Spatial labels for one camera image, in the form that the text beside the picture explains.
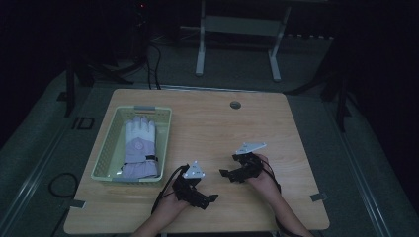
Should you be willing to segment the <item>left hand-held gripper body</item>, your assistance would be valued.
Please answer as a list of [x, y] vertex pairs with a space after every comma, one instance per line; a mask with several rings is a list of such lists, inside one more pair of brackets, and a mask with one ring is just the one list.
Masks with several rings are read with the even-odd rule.
[[200, 193], [196, 185], [206, 175], [199, 163], [194, 161], [191, 165], [181, 166], [176, 172], [176, 179], [172, 184], [172, 189], [178, 200], [188, 203], [209, 203], [210, 198]]

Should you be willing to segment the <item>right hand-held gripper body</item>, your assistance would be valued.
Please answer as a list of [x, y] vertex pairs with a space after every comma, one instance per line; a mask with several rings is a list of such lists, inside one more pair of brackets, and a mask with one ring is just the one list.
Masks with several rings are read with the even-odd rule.
[[249, 178], [256, 178], [262, 171], [262, 161], [254, 154], [254, 151], [266, 147], [265, 142], [249, 143], [244, 142], [232, 155], [234, 161], [238, 162], [241, 167], [233, 170], [232, 173], [243, 182]]

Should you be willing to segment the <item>purple and white winter glove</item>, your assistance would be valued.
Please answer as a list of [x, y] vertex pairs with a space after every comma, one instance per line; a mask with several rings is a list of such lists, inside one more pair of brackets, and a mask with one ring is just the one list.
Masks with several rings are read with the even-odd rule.
[[126, 179], [156, 178], [156, 127], [153, 120], [135, 116], [125, 124], [125, 158], [122, 166]]

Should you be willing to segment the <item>light green plastic basket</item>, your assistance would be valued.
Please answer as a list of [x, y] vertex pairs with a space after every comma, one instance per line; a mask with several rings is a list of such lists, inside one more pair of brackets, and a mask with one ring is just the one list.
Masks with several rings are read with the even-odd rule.
[[[126, 179], [123, 176], [125, 158], [125, 125], [135, 116], [146, 117], [155, 123], [157, 175], [141, 179]], [[148, 106], [117, 107], [110, 123], [105, 126], [107, 133], [96, 158], [95, 166], [92, 170], [92, 179], [101, 182], [120, 184], [159, 184], [164, 174], [171, 118], [172, 110], [170, 108]]]

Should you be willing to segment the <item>person's left hand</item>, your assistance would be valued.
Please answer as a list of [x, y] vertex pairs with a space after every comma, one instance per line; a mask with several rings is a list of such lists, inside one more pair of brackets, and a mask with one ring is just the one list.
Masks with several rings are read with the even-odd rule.
[[160, 199], [156, 212], [162, 213], [164, 217], [176, 218], [190, 204], [184, 200], [178, 200], [172, 188], [168, 189]]

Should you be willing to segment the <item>person's right hand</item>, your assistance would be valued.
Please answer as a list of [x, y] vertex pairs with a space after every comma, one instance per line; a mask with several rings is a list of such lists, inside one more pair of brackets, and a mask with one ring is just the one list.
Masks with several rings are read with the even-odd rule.
[[268, 158], [262, 154], [257, 154], [257, 157], [262, 161], [262, 171], [258, 177], [249, 178], [246, 182], [249, 183], [266, 200], [266, 202], [272, 202], [281, 195], [278, 182], [276, 181]]

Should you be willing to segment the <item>dark metal stand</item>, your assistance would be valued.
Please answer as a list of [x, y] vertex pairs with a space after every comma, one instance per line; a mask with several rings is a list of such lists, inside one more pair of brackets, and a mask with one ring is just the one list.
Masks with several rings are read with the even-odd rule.
[[313, 78], [302, 86], [285, 91], [285, 95], [299, 95], [323, 84], [320, 99], [322, 102], [337, 100], [335, 120], [340, 131], [345, 132], [345, 117], [350, 115], [346, 102], [352, 69], [351, 38], [341, 30], [331, 42]]

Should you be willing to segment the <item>white metal stand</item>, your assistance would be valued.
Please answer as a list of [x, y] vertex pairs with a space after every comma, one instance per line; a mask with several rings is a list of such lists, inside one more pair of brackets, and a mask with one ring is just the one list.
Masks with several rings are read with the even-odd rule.
[[274, 38], [273, 46], [267, 51], [274, 82], [282, 80], [277, 54], [292, 7], [287, 6], [279, 20], [240, 18], [232, 16], [208, 15], [207, 1], [200, 1], [199, 47], [195, 75], [204, 75], [206, 60], [206, 33], [225, 33]]

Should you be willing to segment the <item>black tripod stand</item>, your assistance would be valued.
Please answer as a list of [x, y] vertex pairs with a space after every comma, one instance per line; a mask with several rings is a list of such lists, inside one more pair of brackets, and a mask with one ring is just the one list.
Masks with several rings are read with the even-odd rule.
[[75, 84], [95, 84], [94, 72], [117, 84], [123, 76], [146, 63], [149, 46], [147, 23], [140, 23], [133, 0], [72, 0], [74, 8], [63, 39], [66, 91], [65, 116], [75, 107]]

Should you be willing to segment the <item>dark device with red light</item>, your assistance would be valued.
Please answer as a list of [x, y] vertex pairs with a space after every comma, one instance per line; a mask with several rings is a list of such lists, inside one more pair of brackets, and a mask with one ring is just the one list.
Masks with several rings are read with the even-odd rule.
[[133, 0], [133, 5], [138, 21], [142, 24], [147, 23], [151, 13], [151, 5], [148, 0]]

